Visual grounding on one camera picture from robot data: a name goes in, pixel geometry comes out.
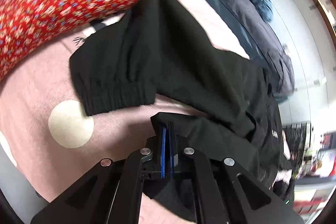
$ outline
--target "elastic cuff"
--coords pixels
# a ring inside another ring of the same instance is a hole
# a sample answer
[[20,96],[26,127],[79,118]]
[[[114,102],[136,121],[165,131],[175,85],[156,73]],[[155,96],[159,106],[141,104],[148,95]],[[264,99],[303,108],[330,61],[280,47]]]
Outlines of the elastic cuff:
[[100,92],[81,95],[87,116],[125,107],[150,105],[155,101],[156,89],[148,82],[115,82]]

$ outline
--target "silver bolt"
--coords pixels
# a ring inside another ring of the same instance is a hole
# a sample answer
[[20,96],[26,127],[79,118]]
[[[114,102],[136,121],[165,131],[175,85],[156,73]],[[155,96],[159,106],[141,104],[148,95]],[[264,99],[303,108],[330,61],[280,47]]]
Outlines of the silver bolt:
[[100,165],[101,165],[101,166],[104,166],[104,167],[111,165],[111,163],[112,163],[112,162],[111,162],[110,159],[102,159],[102,160],[100,161]]
[[185,154],[187,154],[187,155],[192,155],[192,154],[195,153],[195,150],[194,150],[193,148],[191,148],[191,147],[186,147],[186,148],[183,150],[183,152],[184,152]]
[[233,166],[233,165],[235,164],[235,161],[234,161],[234,159],[232,159],[232,158],[226,158],[226,159],[224,160],[224,163],[225,163],[227,166]]
[[151,150],[149,149],[149,148],[142,148],[141,150],[140,150],[140,153],[142,154],[142,155],[149,155],[150,153],[151,153]]

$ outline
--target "black clothing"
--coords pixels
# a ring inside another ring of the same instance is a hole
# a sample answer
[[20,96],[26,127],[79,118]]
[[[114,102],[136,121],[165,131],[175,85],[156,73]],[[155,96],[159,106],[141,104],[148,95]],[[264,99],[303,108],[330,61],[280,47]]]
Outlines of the black clothing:
[[0,219],[1,223],[24,224],[23,221],[17,216],[11,205],[8,203],[1,189],[0,189]]
[[279,165],[286,169],[267,73],[215,49],[177,0],[139,0],[119,22],[89,36],[71,56],[70,69],[87,115],[152,104],[159,93],[209,118],[159,113],[154,128],[156,119],[173,122],[207,157],[232,156],[268,188]]

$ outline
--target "blue gripper pad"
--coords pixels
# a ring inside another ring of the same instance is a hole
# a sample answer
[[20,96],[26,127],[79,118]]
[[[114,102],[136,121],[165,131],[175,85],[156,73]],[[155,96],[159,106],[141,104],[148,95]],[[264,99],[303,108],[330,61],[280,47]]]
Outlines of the blue gripper pad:
[[166,128],[162,131],[162,147],[161,147],[161,178],[165,177],[165,154],[166,154]]

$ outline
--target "pink bed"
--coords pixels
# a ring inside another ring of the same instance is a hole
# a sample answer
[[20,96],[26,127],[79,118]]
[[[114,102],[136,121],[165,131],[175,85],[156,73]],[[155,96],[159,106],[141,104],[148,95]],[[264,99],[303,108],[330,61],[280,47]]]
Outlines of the pink bed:
[[[237,38],[205,0],[179,0],[214,47],[248,58]],[[122,15],[104,20],[113,24]],[[154,105],[85,116],[72,86],[69,57],[95,32],[89,24],[61,35],[23,60],[0,83],[0,143],[31,185],[52,201],[103,158],[120,160],[155,133],[150,117],[204,115],[157,95]],[[188,223],[142,196],[139,223]]]

